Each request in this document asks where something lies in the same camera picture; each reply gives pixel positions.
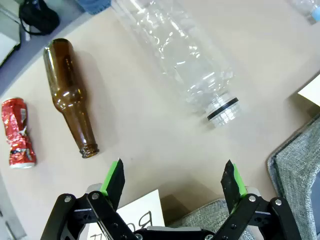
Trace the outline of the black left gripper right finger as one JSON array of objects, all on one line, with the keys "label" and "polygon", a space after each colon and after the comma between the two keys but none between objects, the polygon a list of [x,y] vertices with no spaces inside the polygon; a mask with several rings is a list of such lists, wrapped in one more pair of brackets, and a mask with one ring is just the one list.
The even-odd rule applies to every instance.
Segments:
[{"label": "black left gripper right finger", "polygon": [[220,182],[229,217],[213,236],[214,240],[238,240],[248,226],[258,227],[265,240],[302,238],[288,201],[283,197],[266,201],[249,193],[236,165],[230,160]]}]

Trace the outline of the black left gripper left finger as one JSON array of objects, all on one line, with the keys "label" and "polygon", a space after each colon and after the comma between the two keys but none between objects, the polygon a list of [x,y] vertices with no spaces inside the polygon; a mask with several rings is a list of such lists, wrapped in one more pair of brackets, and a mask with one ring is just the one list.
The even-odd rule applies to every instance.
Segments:
[{"label": "black left gripper left finger", "polygon": [[99,190],[76,198],[61,194],[52,208],[42,240],[78,240],[87,224],[98,224],[109,240],[135,240],[136,236],[117,213],[125,184],[124,165],[114,161]]}]

